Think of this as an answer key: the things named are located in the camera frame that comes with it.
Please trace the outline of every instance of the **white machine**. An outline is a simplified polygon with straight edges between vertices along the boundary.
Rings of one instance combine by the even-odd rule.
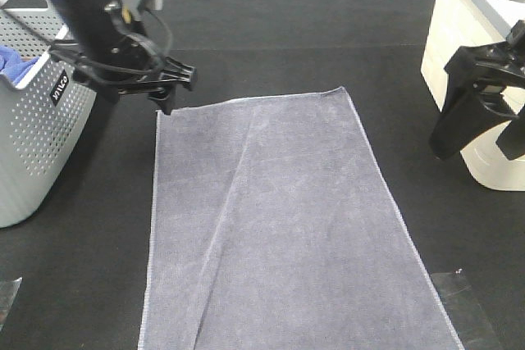
[[[524,3],[436,0],[422,62],[442,110],[434,152],[461,151],[472,176],[491,189],[525,190]]]

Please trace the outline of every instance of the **gray towel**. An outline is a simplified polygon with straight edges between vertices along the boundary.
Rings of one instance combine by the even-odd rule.
[[[343,88],[157,136],[139,349],[463,348]]]

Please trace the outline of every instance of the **blue cloth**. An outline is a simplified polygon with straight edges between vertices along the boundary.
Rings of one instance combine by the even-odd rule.
[[[20,54],[12,48],[0,45],[0,74],[4,74],[14,85],[31,70],[38,57],[24,61]]]

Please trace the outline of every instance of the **black mount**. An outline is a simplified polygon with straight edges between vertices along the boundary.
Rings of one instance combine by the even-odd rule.
[[[504,42],[460,47],[445,71],[445,104],[430,137],[436,156],[447,159],[509,120],[497,145],[509,160],[524,155],[525,108],[515,114],[502,93],[508,86],[525,89],[525,20],[518,21]]]

